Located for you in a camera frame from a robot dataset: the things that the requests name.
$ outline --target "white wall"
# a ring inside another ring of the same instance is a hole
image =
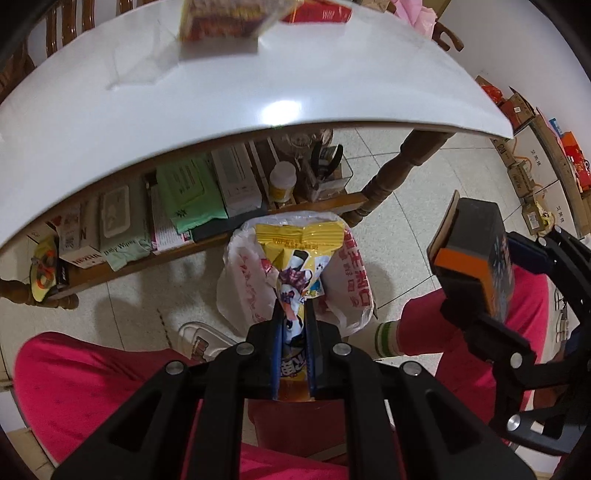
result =
[[[452,0],[441,17],[466,44],[452,56],[505,96],[509,85],[591,158],[591,82],[555,26],[528,0]]]

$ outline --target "yellow package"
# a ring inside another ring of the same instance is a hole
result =
[[[313,297],[310,287],[343,245],[341,222],[255,226],[256,240],[267,260],[277,269],[277,298],[285,312],[279,400],[310,399],[306,375],[304,301]]]

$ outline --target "turned wooden leg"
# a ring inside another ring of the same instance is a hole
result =
[[[413,167],[420,167],[453,134],[413,130],[400,146],[400,153],[386,163],[362,193],[367,197],[361,207],[342,215],[343,220],[353,227],[373,212],[390,194],[403,184]]]
[[[35,307],[46,307],[64,310],[74,310],[78,306],[78,295],[70,295],[59,300],[47,300],[43,303],[35,301],[31,287],[18,280],[2,280],[0,278],[0,298],[5,298],[13,303],[24,303]]]

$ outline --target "wooden shelf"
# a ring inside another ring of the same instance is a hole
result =
[[[361,206],[366,197],[361,193],[345,193],[322,202],[303,202],[295,205],[288,205],[269,213],[296,212],[298,210],[312,210],[314,212],[334,212],[338,215],[350,212]],[[158,255],[150,254],[141,260],[130,262],[121,270],[114,272],[108,263],[103,263],[91,268],[78,268],[69,265],[70,287],[61,290],[49,297],[50,300],[57,300],[73,293],[79,293],[87,288],[100,285],[116,278],[124,277],[131,273],[139,272],[146,268],[155,267],[178,258],[196,254],[211,247],[223,245],[230,240],[233,229],[220,235],[211,236],[194,244],[183,245],[182,247],[164,251]]]

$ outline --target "silver screw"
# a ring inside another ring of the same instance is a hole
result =
[[[351,353],[351,346],[348,343],[336,343],[333,352],[340,356],[347,356]]]
[[[182,362],[175,360],[166,365],[166,373],[168,375],[178,375],[183,373],[184,365]]]
[[[521,417],[519,415],[513,415],[507,422],[507,430],[514,432],[519,428],[521,423]]]
[[[511,368],[517,369],[521,366],[522,363],[523,357],[519,352],[515,352],[513,355],[511,355]]]
[[[242,342],[236,345],[236,353],[238,355],[251,355],[255,351],[255,346],[248,342]]]
[[[406,362],[402,366],[402,371],[411,377],[416,377],[423,371],[423,367],[416,362]]]

